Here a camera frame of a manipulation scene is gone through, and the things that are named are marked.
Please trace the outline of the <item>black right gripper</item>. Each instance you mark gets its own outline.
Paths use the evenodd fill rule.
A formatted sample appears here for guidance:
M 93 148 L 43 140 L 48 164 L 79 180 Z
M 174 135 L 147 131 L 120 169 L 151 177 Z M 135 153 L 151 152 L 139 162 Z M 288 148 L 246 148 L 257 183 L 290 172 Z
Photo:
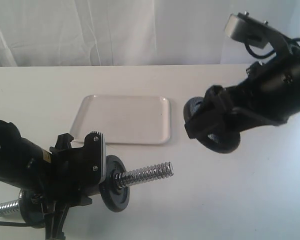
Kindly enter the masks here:
M 185 123 L 189 138 L 280 126 L 300 112 L 300 53 L 269 61 L 255 76 L 231 87 L 211 86 L 204 107 Z

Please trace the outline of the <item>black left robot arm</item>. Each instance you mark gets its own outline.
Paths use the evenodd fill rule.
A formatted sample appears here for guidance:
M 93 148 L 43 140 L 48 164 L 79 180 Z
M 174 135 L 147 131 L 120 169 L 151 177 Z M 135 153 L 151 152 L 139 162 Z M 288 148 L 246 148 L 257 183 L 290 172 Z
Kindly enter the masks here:
M 105 139 L 93 131 L 82 147 L 69 133 L 44 150 L 0 120 L 0 182 L 20 189 L 17 208 L 25 225 L 44 228 L 47 240 L 63 240 L 71 207 L 92 203 L 93 188 L 105 179 Z

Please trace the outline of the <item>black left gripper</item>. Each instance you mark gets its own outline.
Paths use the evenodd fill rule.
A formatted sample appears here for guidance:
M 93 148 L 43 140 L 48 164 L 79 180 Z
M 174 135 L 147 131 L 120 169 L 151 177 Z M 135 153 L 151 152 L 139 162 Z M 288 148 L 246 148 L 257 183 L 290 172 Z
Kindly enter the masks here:
M 27 190 L 40 194 L 45 206 L 45 237 L 65 238 L 63 226 L 70 207 L 92 204 L 98 185 L 89 185 L 83 147 L 72 148 L 74 137 L 58 135 L 51 152 L 32 147 L 28 153 Z

